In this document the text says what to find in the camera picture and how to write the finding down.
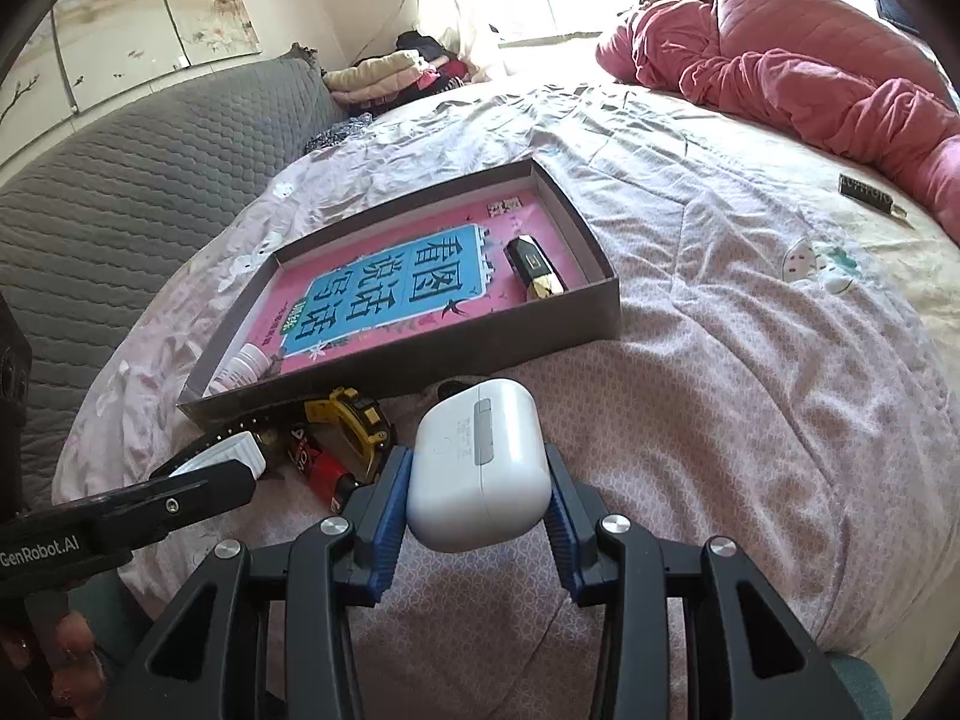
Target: qr code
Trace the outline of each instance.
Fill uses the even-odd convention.
[[[492,202],[487,206],[487,213],[492,217],[498,217],[501,214],[508,214],[510,211],[517,211],[523,207],[519,197],[507,197],[505,200]]]

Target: gray quilted headboard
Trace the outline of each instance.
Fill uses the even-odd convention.
[[[136,100],[0,188],[0,290],[34,348],[32,507],[49,504],[86,390],[167,278],[343,117],[316,69],[280,57]]]

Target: bed sheet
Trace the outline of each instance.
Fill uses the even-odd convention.
[[[657,535],[735,536],[824,648],[882,640],[957,559],[956,333],[937,309],[960,282],[956,247],[912,204],[914,226],[892,234],[891,220],[835,202],[840,160],[634,88],[459,90],[288,167],[102,371],[56,498],[138,481],[196,435],[176,396],[252,250],[531,154],[592,225],[624,307],[621,341],[508,372],[534,392],[545,435]],[[790,275],[808,255],[826,278]],[[571,391],[605,408],[589,413]],[[434,402],[385,404],[402,440]],[[287,473],[245,509],[142,550],[123,576],[157,613],[221,538],[282,541],[321,514]],[[599,620],[565,599],[540,528],[463,556],[408,536],[394,590],[352,623],[371,718],[586,715]]]

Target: metal bolt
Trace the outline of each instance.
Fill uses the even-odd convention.
[[[736,543],[726,536],[717,536],[710,540],[710,552],[720,557],[733,557],[736,555]]]
[[[213,548],[213,554],[224,560],[236,557],[240,554],[240,542],[236,538],[227,538]]]
[[[328,517],[320,522],[320,531],[328,536],[339,536],[340,533],[345,533],[349,527],[350,523],[342,517]]]
[[[600,524],[607,533],[626,533],[630,530],[630,520],[623,514],[607,514]]]

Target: airpods case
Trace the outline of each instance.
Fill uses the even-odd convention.
[[[435,405],[416,431],[407,523],[437,552],[467,552],[522,536],[550,503],[536,403],[493,379]]]

